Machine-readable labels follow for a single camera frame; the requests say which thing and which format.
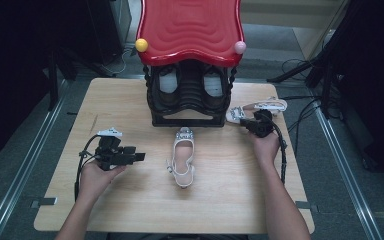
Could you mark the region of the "person's left hand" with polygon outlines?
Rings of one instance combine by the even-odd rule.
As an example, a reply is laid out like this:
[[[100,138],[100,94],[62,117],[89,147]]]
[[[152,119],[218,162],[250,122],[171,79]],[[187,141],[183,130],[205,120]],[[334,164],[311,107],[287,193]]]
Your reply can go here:
[[[117,166],[104,171],[97,161],[87,163],[81,172],[78,199],[96,201],[110,183],[125,170],[126,166]]]

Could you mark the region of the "dark cabinet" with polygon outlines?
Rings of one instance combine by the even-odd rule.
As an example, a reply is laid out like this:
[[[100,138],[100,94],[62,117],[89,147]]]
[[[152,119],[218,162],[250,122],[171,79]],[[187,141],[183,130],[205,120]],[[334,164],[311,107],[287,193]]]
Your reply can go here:
[[[132,16],[128,0],[86,0],[98,56],[104,65],[123,53]]]

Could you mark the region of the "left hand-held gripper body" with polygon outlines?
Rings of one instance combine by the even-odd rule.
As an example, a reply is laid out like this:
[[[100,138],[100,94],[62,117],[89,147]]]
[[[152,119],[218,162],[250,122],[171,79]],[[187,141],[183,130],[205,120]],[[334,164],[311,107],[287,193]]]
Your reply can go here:
[[[112,165],[113,158],[119,152],[119,144],[123,133],[114,127],[97,132],[100,138],[98,147],[95,149],[95,157],[100,162],[100,167],[108,171]]]

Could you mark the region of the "metal floor rail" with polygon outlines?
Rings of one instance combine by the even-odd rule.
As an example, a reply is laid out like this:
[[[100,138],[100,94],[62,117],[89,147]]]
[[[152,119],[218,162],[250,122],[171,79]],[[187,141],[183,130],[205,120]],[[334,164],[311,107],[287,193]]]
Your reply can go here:
[[[66,100],[72,81],[58,84],[59,99],[49,110],[46,95],[0,151],[0,234],[11,216]]]
[[[354,206],[366,238],[367,240],[384,240],[374,214],[357,182],[355,174],[352,172],[331,121],[326,116],[326,112],[325,101],[324,98],[321,97],[319,99],[319,107],[316,109],[316,116],[331,149],[341,179]]]

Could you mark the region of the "black tripod stand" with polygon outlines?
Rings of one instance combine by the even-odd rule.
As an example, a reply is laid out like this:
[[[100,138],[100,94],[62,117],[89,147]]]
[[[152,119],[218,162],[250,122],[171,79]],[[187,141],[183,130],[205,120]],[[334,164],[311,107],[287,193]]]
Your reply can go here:
[[[318,86],[320,81],[323,81],[321,91],[321,112],[329,119],[329,99],[330,89],[333,80],[333,63],[330,57],[333,55],[334,48],[338,44],[341,29],[336,30],[331,38],[320,44],[320,51],[312,59],[306,60],[303,64],[298,65],[294,69],[283,73],[275,78],[268,79],[269,83],[281,83],[293,76],[311,69],[306,77],[306,86],[313,89]]]

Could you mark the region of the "grey table clip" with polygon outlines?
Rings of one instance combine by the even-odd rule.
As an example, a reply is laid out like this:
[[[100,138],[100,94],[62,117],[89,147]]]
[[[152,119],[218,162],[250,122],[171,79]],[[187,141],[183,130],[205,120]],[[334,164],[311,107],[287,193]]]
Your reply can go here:
[[[295,204],[299,209],[307,209],[307,210],[310,210],[311,212],[318,212],[319,211],[317,205],[312,204],[308,201],[296,201]]]
[[[30,207],[38,209],[41,206],[52,206],[57,203],[57,198],[56,197],[49,197],[49,198],[40,198],[40,199],[35,199],[31,202]]]

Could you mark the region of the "person's right hand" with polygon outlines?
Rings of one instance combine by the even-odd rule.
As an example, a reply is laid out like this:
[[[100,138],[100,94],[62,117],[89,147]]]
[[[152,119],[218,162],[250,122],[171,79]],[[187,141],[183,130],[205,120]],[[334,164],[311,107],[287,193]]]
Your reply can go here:
[[[274,166],[274,160],[280,148],[279,137],[270,133],[264,138],[259,138],[255,134],[250,134],[253,149],[257,161],[261,168]]]

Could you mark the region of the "black metal stand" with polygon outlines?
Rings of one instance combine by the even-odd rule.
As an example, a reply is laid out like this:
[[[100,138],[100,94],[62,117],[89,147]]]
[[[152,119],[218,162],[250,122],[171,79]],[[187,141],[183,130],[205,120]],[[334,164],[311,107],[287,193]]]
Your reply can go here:
[[[49,111],[54,109],[59,99],[57,70],[60,70],[65,79],[74,80],[76,78],[77,71],[72,64],[70,54],[71,52],[67,48],[59,47],[51,50],[48,55]]]

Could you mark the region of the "dark curtain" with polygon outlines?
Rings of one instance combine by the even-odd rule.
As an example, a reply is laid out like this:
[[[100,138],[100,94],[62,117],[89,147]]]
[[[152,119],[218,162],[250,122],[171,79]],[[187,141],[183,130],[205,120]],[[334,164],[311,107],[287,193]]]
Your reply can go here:
[[[332,39],[344,115],[372,171],[384,171],[384,0],[350,0]]]
[[[27,0],[0,0],[0,151],[50,88],[37,20]]]

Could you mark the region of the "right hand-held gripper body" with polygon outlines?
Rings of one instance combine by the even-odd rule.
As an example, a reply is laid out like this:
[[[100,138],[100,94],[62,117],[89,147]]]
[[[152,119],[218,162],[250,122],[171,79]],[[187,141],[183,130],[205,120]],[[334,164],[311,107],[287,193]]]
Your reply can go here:
[[[248,120],[246,128],[259,138],[264,138],[273,131],[272,114],[266,109],[253,113],[253,118]]]

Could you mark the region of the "red and black shoe rack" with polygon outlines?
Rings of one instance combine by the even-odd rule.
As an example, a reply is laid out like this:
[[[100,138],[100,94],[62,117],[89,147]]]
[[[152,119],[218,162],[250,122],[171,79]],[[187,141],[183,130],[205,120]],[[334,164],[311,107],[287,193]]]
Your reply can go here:
[[[246,50],[241,0],[141,0],[135,48],[143,64],[147,102],[156,127],[222,127],[231,102],[236,67]],[[179,68],[178,103],[164,105],[157,93],[157,69]],[[220,108],[204,105],[204,68],[226,74]]]

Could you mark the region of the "white heeled shoe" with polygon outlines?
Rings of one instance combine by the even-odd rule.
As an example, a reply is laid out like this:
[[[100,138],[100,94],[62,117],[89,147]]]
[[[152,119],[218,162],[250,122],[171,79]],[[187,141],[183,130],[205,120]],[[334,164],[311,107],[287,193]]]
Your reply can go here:
[[[175,134],[172,158],[167,162],[167,170],[173,175],[176,184],[184,189],[194,181],[195,142],[194,133],[188,127],[181,127]]]
[[[260,100],[243,106],[231,107],[226,112],[226,120],[230,123],[239,124],[242,119],[251,119],[254,113],[258,110],[267,110],[272,115],[277,115],[284,112],[288,104],[283,99],[269,97],[265,100]]]

